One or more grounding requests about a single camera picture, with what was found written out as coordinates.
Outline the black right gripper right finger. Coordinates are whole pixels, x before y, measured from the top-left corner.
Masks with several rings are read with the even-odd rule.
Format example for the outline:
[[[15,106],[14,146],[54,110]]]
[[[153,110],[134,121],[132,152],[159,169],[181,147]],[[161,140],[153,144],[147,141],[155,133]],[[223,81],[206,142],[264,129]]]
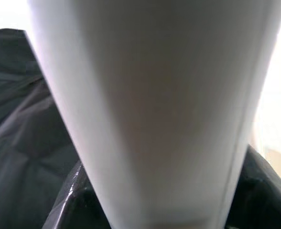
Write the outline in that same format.
[[[226,221],[228,229],[281,229],[281,178],[248,146]]]

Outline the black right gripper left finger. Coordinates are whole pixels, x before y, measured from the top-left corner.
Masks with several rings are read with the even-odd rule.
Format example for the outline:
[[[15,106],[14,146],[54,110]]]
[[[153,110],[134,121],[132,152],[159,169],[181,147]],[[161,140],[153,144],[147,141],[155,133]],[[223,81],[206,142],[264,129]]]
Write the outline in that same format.
[[[45,229],[109,228],[109,222],[81,161],[78,161],[68,174],[43,227]]]

